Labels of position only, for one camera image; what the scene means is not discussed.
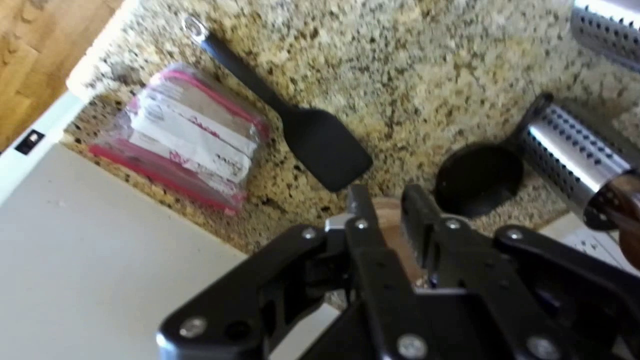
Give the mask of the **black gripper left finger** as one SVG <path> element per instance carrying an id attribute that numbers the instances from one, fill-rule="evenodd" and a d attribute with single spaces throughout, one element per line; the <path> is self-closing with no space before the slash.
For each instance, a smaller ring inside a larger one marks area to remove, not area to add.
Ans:
<path id="1" fill-rule="evenodd" d="M 349 307 L 319 350 L 342 344 L 381 360 L 405 337 L 427 337 L 418 294 L 383 243 L 365 188 L 347 191 L 347 210 L 324 229 L 296 224 L 170 312 L 156 335 L 159 360 L 267 360 L 329 292 Z"/>

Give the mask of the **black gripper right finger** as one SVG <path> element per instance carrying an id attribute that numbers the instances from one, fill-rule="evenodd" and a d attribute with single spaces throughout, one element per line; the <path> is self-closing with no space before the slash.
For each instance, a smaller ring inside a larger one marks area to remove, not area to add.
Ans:
<path id="1" fill-rule="evenodd" d="M 435 360 L 640 360 L 640 281 L 526 227 L 484 236 L 415 184 L 401 227 Z"/>

